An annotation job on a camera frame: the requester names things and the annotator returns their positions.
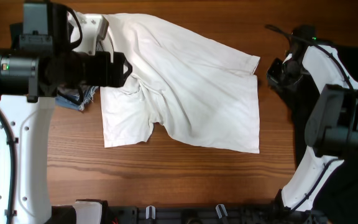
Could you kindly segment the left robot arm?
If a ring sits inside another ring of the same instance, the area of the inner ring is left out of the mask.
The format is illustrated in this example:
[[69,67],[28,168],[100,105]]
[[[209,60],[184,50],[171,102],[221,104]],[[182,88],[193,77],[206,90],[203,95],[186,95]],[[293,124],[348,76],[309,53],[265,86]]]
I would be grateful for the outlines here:
[[76,105],[86,86],[122,87],[132,65],[121,52],[98,50],[104,16],[86,17],[51,1],[26,1],[0,49],[0,223],[107,223],[108,203],[53,206],[47,187],[48,132],[56,97]]

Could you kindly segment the white t-shirt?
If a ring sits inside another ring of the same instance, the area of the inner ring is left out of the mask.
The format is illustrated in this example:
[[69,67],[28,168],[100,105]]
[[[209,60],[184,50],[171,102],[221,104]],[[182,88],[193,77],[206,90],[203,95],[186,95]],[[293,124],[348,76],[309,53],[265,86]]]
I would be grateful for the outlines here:
[[106,147],[146,142],[159,123],[186,144],[259,152],[258,56],[148,14],[106,19],[103,47],[132,65],[123,87],[100,89]]

